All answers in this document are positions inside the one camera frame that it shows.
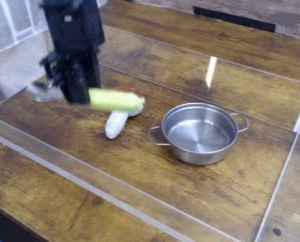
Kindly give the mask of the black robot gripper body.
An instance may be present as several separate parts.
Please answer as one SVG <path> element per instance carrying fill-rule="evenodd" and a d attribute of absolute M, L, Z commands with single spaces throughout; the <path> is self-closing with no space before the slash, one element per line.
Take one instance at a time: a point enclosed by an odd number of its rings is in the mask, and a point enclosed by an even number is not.
<path fill-rule="evenodd" d="M 41 0 L 54 51 L 42 59 L 47 78 L 56 79 L 61 60 L 80 61 L 86 73 L 88 53 L 105 43 L 97 0 Z"/>

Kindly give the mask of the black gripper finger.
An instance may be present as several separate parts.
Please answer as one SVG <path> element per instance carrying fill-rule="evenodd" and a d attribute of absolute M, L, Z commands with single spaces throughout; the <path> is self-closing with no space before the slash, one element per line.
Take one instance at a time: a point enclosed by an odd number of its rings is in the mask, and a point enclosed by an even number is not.
<path fill-rule="evenodd" d="M 58 84 L 66 101 L 72 104 L 89 104 L 89 85 L 81 62 L 78 60 L 61 60 L 58 74 Z"/>
<path fill-rule="evenodd" d="M 100 88 L 102 86 L 101 71 L 100 71 L 98 55 L 94 51 L 90 51 L 88 53 L 88 58 L 85 63 L 86 63 L 86 75 L 88 75 L 89 87 Z"/>

